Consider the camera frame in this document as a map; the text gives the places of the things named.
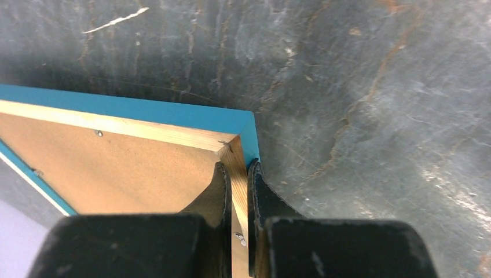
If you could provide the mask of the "brown cardboard backing board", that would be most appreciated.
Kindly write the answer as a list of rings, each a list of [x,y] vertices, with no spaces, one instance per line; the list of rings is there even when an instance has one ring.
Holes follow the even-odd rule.
[[[78,213],[176,213],[218,161],[211,151],[7,114],[1,139]]]

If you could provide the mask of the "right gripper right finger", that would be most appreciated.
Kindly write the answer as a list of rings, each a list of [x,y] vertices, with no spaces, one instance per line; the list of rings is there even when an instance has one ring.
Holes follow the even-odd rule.
[[[420,235],[393,220],[307,218],[248,169],[251,277],[437,277]]]

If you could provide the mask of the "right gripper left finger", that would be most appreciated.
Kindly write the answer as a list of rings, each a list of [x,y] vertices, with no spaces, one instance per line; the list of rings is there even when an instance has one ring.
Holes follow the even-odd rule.
[[[232,189],[221,162],[209,186],[174,214],[59,220],[29,277],[231,277]]]

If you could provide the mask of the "wooden picture frame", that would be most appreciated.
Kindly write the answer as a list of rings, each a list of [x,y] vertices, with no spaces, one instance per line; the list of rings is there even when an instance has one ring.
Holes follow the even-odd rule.
[[[2,114],[215,153],[217,163],[221,162],[229,175],[232,189],[231,277],[249,276],[246,171],[251,162],[259,158],[255,119],[251,112],[2,85]],[[32,168],[2,139],[1,159],[62,212],[65,218],[93,214],[150,214],[78,213],[43,179],[37,177]]]

